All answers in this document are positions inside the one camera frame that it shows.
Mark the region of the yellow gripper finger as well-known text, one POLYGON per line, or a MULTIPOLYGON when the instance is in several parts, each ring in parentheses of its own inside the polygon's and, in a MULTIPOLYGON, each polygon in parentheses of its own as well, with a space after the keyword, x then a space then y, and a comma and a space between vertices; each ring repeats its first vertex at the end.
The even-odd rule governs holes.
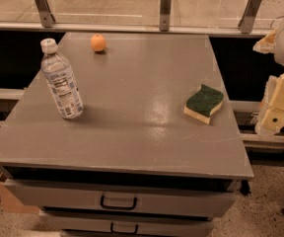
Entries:
POLYGON ((267 53, 273 53, 275 49, 275 37, 276 37, 277 31, 273 30, 268 35, 266 35, 264 38, 259 40, 252 48, 253 51, 267 54, 267 53))
POLYGON ((259 135, 274 135, 284 126, 284 73, 270 76, 261 101, 255 132, 259 135))

